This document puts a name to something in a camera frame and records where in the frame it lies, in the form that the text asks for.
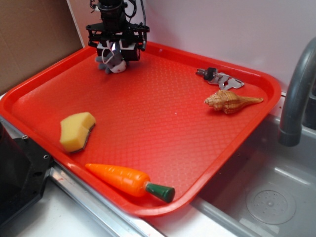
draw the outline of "sponge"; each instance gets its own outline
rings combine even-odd
[[[60,143],[67,152],[84,149],[91,129],[95,126],[94,116],[89,112],[70,115],[60,122]]]

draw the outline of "sink drain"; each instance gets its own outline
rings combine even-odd
[[[248,193],[247,208],[258,221],[277,225],[294,216],[296,205],[291,194],[274,185],[263,185]]]

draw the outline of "red tray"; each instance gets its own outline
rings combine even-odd
[[[123,210],[157,216],[190,202],[280,98],[271,76],[233,64],[148,43],[139,62],[120,74],[97,69],[94,48],[84,48],[10,90],[0,114],[50,152],[56,161]],[[217,68],[245,82],[238,95],[264,102],[236,114],[215,112],[204,100],[219,88],[195,72]],[[96,118],[84,151],[68,154],[60,121],[88,111]],[[85,163],[127,166],[172,186],[167,204],[148,194],[131,197],[90,174]]]

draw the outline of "gray faucet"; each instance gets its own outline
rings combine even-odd
[[[278,128],[278,141],[299,144],[302,124],[316,129],[316,37],[304,49],[287,90]]]

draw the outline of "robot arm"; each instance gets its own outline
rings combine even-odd
[[[143,1],[144,23],[140,24],[132,24],[126,19],[134,17],[137,11],[136,0],[129,1],[134,6],[131,15],[125,13],[127,3],[123,0],[98,0],[97,4],[93,4],[95,0],[90,0],[90,7],[101,12],[102,22],[86,26],[89,32],[88,45],[97,49],[99,57],[107,57],[114,47],[125,61],[138,61],[140,50],[146,49],[146,34],[150,29],[146,26]]]

